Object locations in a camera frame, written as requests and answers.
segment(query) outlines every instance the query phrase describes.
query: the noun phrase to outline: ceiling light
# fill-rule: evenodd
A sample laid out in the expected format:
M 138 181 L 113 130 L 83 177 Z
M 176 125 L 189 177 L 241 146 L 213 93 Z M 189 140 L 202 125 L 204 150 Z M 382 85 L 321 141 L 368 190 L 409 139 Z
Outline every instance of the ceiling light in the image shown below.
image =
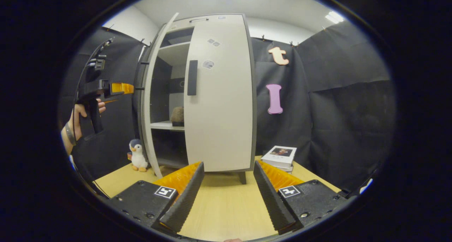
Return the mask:
M 337 12 L 329 12 L 328 15 L 325 16 L 325 18 L 327 18 L 334 24 L 344 21 L 344 18 L 342 18 L 342 16 L 339 15 Z

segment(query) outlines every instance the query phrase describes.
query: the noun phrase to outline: cabinet leg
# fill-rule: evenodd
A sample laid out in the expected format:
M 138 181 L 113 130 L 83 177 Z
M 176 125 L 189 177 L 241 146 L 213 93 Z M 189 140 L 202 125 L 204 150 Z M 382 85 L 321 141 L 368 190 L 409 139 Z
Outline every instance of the cabinet leg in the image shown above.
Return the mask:
M 240 178 L 240 182 L 242 182 L 242 184 L 246 184 L 246 175 L 245 172 L 239 172 L 239 178 Z

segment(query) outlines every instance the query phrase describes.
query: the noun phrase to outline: stack of books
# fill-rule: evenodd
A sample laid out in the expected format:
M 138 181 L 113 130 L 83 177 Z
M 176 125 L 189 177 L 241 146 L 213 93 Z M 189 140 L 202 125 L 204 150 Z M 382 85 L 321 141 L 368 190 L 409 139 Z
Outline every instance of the stack of books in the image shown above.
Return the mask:
M 282 171 L 292 174 L 293 157 L 295 155 L 296 147 L 281 147 L 274 146 L 261 160 L 268 163 Z

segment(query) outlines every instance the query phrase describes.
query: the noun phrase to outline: white cabinet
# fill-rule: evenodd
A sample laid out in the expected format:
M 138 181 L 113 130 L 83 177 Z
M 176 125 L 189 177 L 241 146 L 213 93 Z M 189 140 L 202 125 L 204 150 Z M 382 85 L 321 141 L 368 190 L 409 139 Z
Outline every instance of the white cabinet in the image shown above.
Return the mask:
M 160 157 L 157 144 L 165 143 L 158 137 L 167 130 L 184 134 L 185 142 L 178 144 L 185 145 L 185 164 L 203 161 L 205 171 L 251 170 L 256 93 L 244 15 L 170 21 L 152 49 L 142 95 L 142 112 L 148 112 L 142 114 L 142 138 L 149 159 L 155 159 L 151 165 L 181 160 L 176 156 L 170 160 L 171 155 Z M 167 118 L 172 107 L 182 104 L 184 126 L 176 128 Z

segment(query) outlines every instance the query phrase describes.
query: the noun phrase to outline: black curtain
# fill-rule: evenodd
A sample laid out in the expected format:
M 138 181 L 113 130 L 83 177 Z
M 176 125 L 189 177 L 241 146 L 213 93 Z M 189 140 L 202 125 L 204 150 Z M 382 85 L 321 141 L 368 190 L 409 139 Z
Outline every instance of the black curtain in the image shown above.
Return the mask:
M 277 65 L 268 50 L 287 52 Z M 297 147 L 295 161 L 356 191 L 391 145 L 395 95 L 383 59 L 359 29 L 342 22 L 297 47 L 253 39 L 258 94 L 256 153 Z M 281 114 L 270 115 L 267 84 L 280 84 Z
M 106 28 L 97 30 L 80 48 L 67 70 L 59 103 L 60 128 L 71 116 L 77 81 L 87 59 L 99 44 L 112 37 L 115 37 L 113 43 L 102 52 L 107 55 L 107 59 L 98 79 L 134 84 L 144 44 L 118 31 L 107 31 Z M 129 151 L 129 142 L 136 138 L 132 95 L 122 95 L 117 101 L 106 104 L 106 108 L 101 115 L 104 132 L 89 141 L 82 137 L 72 150 L 74 162 L 87 181 L 100 178 L 130 162 L 126 153 Z

